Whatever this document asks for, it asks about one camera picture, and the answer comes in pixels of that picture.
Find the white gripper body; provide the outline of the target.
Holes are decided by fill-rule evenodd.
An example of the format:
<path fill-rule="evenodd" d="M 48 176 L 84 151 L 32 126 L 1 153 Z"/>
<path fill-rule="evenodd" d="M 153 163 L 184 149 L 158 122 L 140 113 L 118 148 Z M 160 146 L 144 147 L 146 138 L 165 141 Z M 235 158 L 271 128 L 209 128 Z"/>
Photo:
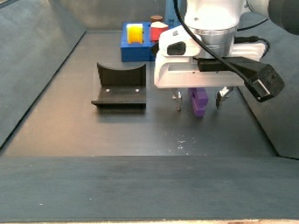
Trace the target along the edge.
<path fill-rule="evenodd" d="M 261 43 L 235 44 L 235 29 L 194 30 L 194 36 L 221 57 L 244 57 L 259 61 L 265 50 Z M 209 59 L 192 37 L 178 25 L 164 31 L 154 57 L 153 84 L 158 88 L 205 88 L 243 86 L 244 81 L 230 71 L 201 72 L 196 59 Z"/>

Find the silver gripper finger with screw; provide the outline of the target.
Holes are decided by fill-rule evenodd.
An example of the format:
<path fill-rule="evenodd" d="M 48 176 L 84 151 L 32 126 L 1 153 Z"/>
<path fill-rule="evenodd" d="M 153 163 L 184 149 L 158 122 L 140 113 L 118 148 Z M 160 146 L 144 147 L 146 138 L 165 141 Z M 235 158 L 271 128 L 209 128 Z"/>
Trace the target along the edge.
<path fill-rule="evenodd" d="M 216 108 L 220 109 L 221 103 L 229 98 L 233 87 L 224 87 L 216 94 Z"/>

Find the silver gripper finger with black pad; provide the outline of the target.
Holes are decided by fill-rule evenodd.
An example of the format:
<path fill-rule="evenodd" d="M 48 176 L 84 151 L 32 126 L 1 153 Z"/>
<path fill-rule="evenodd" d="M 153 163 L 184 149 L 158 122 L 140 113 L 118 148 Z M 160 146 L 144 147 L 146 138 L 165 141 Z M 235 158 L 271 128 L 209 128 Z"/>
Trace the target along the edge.
<path fill-rule="evenodd" d="M 176 101 L 176 110 L 180 111 L 182 108 L 182 94 L 177 88 L 172 89 L 172 99 Z"/>

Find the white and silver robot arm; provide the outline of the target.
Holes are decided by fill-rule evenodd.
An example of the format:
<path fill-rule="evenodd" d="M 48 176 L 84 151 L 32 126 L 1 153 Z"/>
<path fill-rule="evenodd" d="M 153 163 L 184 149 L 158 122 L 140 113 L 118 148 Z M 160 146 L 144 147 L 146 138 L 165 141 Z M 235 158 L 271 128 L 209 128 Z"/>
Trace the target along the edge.
<path fill-rule="evenodd" d="M 164 31 L 154 57 L 153 84 L 158 88 L 220 87 L 221 103 L 237 86 L 259 102 L 277 96 L 285 84 L 271 65 L 259 60 L 269 44 L 257 37 L 236 37 L 239 19 L 252 11 L 299 35 L 299 0 L 186 0 L 180 25 Z"/>

